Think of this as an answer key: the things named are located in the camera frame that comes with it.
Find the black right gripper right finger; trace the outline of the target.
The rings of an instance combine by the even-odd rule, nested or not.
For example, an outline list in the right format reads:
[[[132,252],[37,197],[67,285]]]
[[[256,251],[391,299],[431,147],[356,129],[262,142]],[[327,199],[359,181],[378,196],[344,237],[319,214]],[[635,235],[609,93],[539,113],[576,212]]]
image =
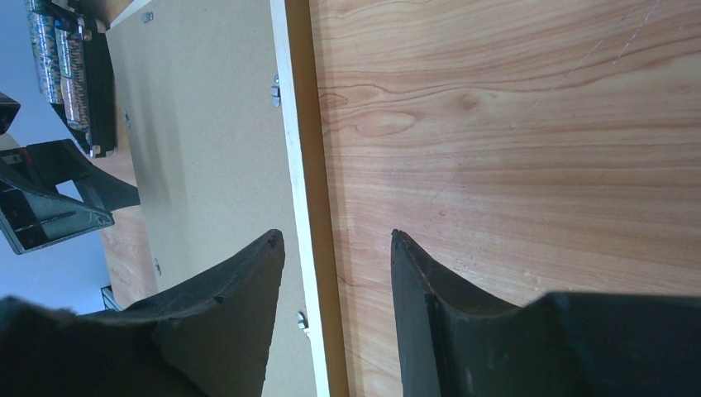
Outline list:
[[[556,291],[504,301],[394,230],[406,396],[697,396],[700,300]]]

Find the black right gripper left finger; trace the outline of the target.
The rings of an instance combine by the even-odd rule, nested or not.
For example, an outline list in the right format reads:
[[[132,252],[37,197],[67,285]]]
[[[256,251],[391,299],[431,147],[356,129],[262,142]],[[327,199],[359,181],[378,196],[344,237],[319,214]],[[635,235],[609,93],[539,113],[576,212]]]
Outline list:
[[[272,229],[126,309],[1,301],[4,396],[259,396],[285,262]]]

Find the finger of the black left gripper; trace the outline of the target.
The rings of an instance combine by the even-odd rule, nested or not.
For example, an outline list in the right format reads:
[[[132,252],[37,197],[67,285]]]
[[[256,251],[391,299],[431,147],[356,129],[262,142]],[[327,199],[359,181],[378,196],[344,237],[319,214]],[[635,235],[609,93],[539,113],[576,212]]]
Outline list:
[[[141,203],[138,189],[99,169],[69,139],[25,147],[40,184],[56,192],[56,186],[73,182],[88,205],[113,212]]]
[[[113,224],[112,212],[54,193],[15,172],[1,173],[1,232],[18,255]]]

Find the brown cardboard backing board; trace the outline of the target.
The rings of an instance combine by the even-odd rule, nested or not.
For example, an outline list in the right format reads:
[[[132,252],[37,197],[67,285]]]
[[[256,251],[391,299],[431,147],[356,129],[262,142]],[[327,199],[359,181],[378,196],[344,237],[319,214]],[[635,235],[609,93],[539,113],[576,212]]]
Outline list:
[[[262,393],[317,393],[266,1],[134,1],[107,34],[159,290],[270,229],[285,262]]]

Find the light wooden picture frame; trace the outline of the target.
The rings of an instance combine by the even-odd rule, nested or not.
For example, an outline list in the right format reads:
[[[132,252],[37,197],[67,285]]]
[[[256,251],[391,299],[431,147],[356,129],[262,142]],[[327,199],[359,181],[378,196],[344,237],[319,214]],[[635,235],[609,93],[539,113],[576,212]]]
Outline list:
[[[270,12],[317,395],[347,396],[311,10],[307,1],[272,1]]]

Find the black poker chip case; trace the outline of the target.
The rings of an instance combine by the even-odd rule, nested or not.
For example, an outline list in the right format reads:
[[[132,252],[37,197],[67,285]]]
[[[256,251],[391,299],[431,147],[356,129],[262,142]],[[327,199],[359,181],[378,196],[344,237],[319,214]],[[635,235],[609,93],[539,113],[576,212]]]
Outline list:
[[[117,147],[107,27],[84,1],[24,2],[39,90],[91,158]]]

